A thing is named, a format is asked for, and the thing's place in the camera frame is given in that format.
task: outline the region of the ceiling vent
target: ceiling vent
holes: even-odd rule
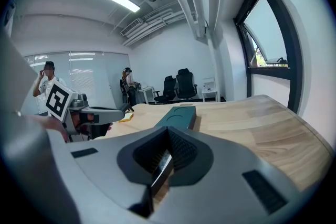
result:
[[[137,29],[139,26],[141,26],[143,24],[143,20],[138,18],[135,19],[133,22],[131,22],[129,25],[127,25],[127,27],[120,32],[120,34],[122,36],[125,36],[126,34],[129,34],[130,32],[134,31],[135,29]]]

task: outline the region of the black window frame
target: black window frame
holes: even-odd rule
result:
[[[290,90],[287,108],[294,113],[298,113],[302,96],[303,82],[302,53],[295,24],[282,0],[267,0],[267,2],[275,15],[285,43],[288,67],[249,66],[252,59],[250,48],[253,44],[250,44],[251,40],[249,40],[248,36],[245,34],[247,29],[244,26],[244,20],[247,18],[247,15],[252,11],[257,2],[258,0],[244,0],[237,16],[234,18],[234,23],[236,24],[236,29],[238,31],[245,58],[247,97],[252,96],[251,74],[261,74],[265,76],[288,79],[290,80]]]

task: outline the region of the black cap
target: black cap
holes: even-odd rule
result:
[[[46,64],[44,65],[44,68],[46,68],[46,66],[51,66],[51,67],[52,67],[52,69],[55,69],[54,62],[51,62],[51,61],[46,61]]]

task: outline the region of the person wearing cap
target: person wearing cap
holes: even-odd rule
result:
[[[123,72],[122,72],[122,80],[126,82],[127,86],[129,87],[129,90],[127,93],[129,94],[130,97],[130,105],[134,106],[137,104],[136,98],[135,98],[135,88],[136,88],[136,83],[133,82],[132,79],[132,70],[129,67],[126,67]]]
[[[41,85],[41,80],[43,76],[47,76],[48,80],[44,81]],[[47,61],[46,64],[44,65],[44,69],[40,71],[38,80],[34,86],[33,90],[33,96],[37,97],[40,94],[44,93],[46,98],[48,98],[49,93],[51,91],[51,85],[53,84],[54,81],[58,81],[59,83],[63,84],[66,86],[65,82],[63,79],[59,77],[55,77],[55,65],[54,62]]]

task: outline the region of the wooden tabletop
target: wooden tabletop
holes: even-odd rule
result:
[[[173,106],[196,106],[193,130],[244,145],[287,174],[300,190],[322,179],[333,150],[308,123],[266,95],[222,103],[137,104],[129,122],[117,122],[105,137],[154,127]]]

